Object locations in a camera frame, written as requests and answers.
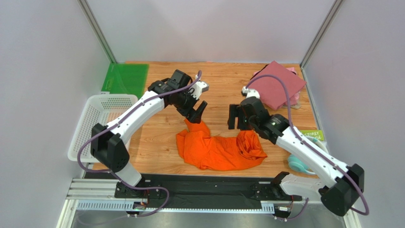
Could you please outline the teal headphones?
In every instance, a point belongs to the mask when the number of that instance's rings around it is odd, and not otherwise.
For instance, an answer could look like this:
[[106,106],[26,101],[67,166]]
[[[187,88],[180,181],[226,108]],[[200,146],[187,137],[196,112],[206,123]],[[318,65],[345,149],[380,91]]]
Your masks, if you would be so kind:
[[306,164],[304,164],[300,159],[298,159],[293,154],[291,154],[288,157],[287,161],[290,169],[296,172],[304,173],[307,175],[316,175],[314,172],[310,170],[310,168]]

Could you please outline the green picture book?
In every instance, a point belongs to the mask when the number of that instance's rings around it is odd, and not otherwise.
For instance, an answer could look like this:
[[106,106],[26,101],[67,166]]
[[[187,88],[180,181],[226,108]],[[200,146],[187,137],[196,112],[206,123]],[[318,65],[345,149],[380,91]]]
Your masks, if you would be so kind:
[[322,130],[302,130],[304,136],[310,136],[316,138],[319,141],[324,141],[324,134]]

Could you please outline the orange t shirt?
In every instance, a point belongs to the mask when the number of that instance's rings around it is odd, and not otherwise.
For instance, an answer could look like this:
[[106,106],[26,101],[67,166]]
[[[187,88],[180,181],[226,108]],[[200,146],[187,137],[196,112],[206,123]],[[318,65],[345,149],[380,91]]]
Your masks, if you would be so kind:
[[187,129],[176,135],[178,154],[200,170],[241,171],[261,165],[267,158],[252,130],[240,131],[234,137],[212,136],[204,122],[184,122]]

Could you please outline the folded maroon t shirt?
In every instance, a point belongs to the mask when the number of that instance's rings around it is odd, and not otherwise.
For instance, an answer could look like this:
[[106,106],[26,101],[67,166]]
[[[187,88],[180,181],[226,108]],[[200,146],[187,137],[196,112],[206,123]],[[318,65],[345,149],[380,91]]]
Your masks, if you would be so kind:
[[249,83],[248,88],[256,89],[262,103],[273,110],[278,110],[279,106],[287,102],[283,86],[286,87],[290,99],[306,85],[303,79],[276,61],[267,64]]

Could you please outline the aluminium frame rail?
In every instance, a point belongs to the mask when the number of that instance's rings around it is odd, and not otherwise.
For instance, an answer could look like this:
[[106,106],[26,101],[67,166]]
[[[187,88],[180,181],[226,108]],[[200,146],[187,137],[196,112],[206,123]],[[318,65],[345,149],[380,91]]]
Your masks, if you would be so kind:
[[358,217],[329,212],[319,201],[262,201],[260,209],[148,208],[143,199],[118,199],[108,174],[74,179],[59,228],[358,228]]

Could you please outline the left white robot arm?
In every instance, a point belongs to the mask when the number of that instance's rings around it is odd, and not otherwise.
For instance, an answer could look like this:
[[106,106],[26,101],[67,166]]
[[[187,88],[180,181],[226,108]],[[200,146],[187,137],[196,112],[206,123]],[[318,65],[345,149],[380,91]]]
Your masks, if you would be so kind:
[[178,112],[192,123],[200,123],[206,102],[194,109],[202,93],[209,85],[199,79],[192,83],[187,79],[155,81],[144,95],[127,111],[106,125],[96,124],[92,128],[90,152],[98,162],[107,167],[116,178],[129,186],[136,186],[142,175],[130,163],[126,144],[132,135],[147,120],[167,106],[173,105]]

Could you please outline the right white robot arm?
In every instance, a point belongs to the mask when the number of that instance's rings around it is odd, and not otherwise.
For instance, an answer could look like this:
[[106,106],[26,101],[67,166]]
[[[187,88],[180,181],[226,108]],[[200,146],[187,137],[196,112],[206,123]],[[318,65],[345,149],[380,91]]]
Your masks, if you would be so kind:
[[358,164],[349,166],[317,148],[289,119],[280,114],[269,114],[260,99],[248,97],[240,104],[230,105],[228,128],[253,130],[312,169],[317,179],[280,172],[272,184],[285,194],[320,200],[330,212],[341,217],[349,210],[359,212],[353,205],[361,200],[365,208],[361,214],[369,214],[363,194],[364,169]]

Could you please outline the green cutting mat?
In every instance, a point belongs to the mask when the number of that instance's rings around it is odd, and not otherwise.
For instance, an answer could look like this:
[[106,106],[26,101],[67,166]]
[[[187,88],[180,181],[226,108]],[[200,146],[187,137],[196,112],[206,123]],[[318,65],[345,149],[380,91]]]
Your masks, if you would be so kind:
[[101,88],[102,93],[129,94],[140,98],[145,91],[148,64],[113,64],[109,65]]

